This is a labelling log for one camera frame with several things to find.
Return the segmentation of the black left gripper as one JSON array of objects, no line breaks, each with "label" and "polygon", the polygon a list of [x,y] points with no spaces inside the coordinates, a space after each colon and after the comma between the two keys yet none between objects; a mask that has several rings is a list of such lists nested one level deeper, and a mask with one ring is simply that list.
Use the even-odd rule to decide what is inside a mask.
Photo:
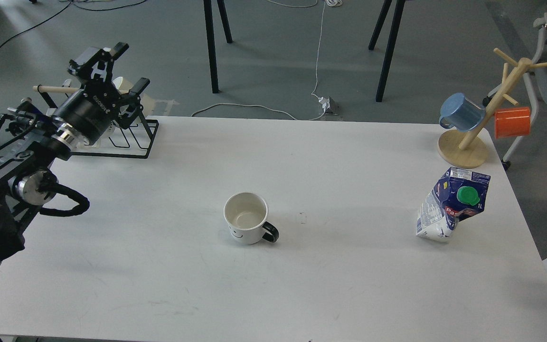
[{"label": "black left gripper", "polygon": [[62,146],[94,145],[112,125],[127,129],[143,115],[140,94],[150,84],[139,78],[127,93],[113,82],[115,61],[130,48],[119,42],[112,48],[87,48],[69,61],[67,71],[80,87],[53,114],[57,129],[52,141]]}]

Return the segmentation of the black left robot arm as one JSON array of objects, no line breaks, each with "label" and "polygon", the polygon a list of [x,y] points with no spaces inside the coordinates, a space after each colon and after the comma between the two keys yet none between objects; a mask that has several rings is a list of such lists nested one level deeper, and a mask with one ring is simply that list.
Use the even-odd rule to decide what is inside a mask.
[{"label": "black left robot arm", "polygon": [[77,148],[94,146],[114,128],[122,133],[143,126],[149,156],[159,123],[146,119],[141,95],[150,81],[141,78],[127,91],[113,82],[113,66],[130,46],[87,48],[70,60],[68,72],[79,87],[37,85],[48,104],[40,111],[30,100],[0,115],[0,262],[25,247],[24,232],[37,215],[80,216],[89,199],[59,183],[50,167],[67,161]]}]

